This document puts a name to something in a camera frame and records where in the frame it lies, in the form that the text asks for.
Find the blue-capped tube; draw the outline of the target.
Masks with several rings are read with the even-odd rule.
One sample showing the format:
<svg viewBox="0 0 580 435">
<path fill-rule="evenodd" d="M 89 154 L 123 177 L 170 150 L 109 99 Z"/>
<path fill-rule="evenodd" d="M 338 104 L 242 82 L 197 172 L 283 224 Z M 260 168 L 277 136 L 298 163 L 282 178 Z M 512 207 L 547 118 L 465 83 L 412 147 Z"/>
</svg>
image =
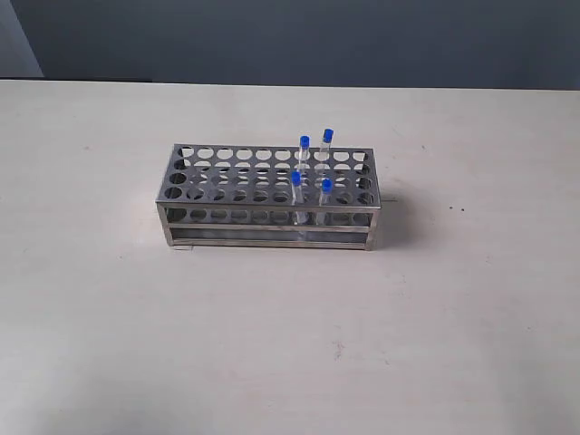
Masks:
<svg viewBox="0 0 580 435">
<path fill-rule="evenodd" d="M 305 202 L 303 187 L 302 187 L 302 177 L 298 170 L 294 170 L 291 174 L 292 182 L 292 205 L 299 206 Z M 295 212 L 295 223 L 302 226 L 307 223 L 308 215 L 302 210 L 297 210 Z"/>
<path fill-rule="evenodd" d="M 323 179 L 320 187 L 319 206 L 326 206 L 330 200 L 333 190 L 333 182 L 330 179 Z M 326 220 L 326 212 L 318 211 L 316 213 L 315 222 L 318 226 L 324 226 Z"/>
<path fill-rule="evenodd" d="M 310 138 L 306 135 L 300 137 L 299 147 L 297 152 L 297 166 L 296 169 L 299 172 L 303 172 L 306 168 L 306 163 L 308 161 L 310 147 Z"/>
<path fill-rule="evenodd" d="M 332 129 L 325 129 L 323 132 L 321 144 L 319 151 L 317 153 L 316 159 L 320 162 L 326 162 L 330 158 L 330 148 L 334 136 L 334 131 Z"/>
</svg>

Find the stainless steel test tube rack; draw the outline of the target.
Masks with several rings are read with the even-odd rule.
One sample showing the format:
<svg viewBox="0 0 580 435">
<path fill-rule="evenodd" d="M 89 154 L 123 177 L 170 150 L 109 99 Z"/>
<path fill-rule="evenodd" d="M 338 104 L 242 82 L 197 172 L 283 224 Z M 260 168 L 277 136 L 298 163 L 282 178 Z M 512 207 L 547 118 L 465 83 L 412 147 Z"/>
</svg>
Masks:
<svg viewBox="0 0 580 435">
<path fill-rule="evenodd" d="M 293 206 L 298 148 L 175 145 L 156 198 L 168 245 L 371 249 L 382 209 L 373 151 L 334 148 L 326 162 L 318 151 L 309 150 L 300 172 L 304 203 Z M 320 207 L 323 179 L 333 190 Z M 297 210 L 308 215 L 302 226 Z"/>
</svg>

